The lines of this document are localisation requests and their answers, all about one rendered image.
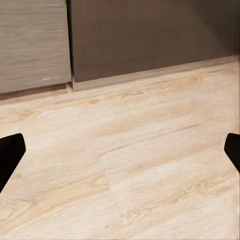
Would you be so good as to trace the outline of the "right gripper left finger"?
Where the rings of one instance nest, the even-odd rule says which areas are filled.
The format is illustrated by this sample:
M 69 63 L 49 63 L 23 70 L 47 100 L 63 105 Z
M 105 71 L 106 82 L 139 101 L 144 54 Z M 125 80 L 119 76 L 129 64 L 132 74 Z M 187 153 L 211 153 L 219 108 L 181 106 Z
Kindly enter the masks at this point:
M 26 152 L 21 133 L 0 138 L 0 193 Z

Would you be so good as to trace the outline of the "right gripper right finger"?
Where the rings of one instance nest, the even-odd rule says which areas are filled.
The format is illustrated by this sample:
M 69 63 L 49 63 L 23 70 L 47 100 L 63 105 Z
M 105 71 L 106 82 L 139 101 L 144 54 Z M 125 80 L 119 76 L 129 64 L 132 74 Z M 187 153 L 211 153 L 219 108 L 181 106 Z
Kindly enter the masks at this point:
M 224 151 L 240 173 L 240 135 L 229 133 L 225 141 Z

